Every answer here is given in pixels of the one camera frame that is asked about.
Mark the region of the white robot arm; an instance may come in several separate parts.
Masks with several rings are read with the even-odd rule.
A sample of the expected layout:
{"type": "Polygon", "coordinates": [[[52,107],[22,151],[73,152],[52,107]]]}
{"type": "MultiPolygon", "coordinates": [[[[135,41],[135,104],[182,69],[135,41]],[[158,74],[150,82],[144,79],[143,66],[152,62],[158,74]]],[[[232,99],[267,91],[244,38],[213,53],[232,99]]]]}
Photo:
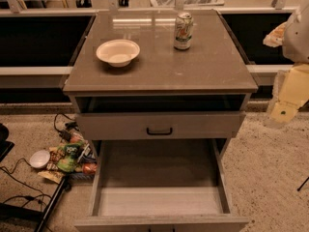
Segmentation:
{"type": "Polygon", "coordinates": [[[267,108],[267,125],[280,128],[309,102],[309,0],[303,0],[286,22],[263,39],[263,44],[281,46],[283,56],[293,63],[275,76],[267,108]]]}

